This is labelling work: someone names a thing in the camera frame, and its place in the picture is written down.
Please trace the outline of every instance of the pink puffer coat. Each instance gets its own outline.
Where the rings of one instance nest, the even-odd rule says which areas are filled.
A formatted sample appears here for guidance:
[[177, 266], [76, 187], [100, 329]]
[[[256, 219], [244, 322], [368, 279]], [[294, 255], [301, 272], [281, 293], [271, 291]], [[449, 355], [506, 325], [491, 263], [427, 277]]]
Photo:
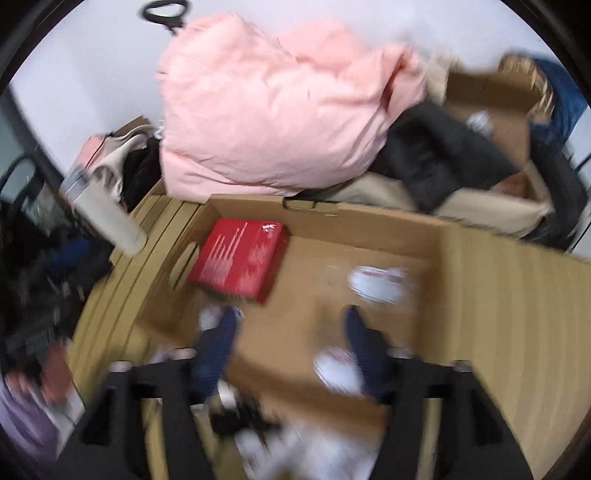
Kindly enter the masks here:
[[235, 14], [189, 24], [158, 78], [166, 188], [197, 202], [289, 196], [361, 175], [388, 127], [424, 96], [409, 46], [371, 50], [336, 22], [271, 38]]

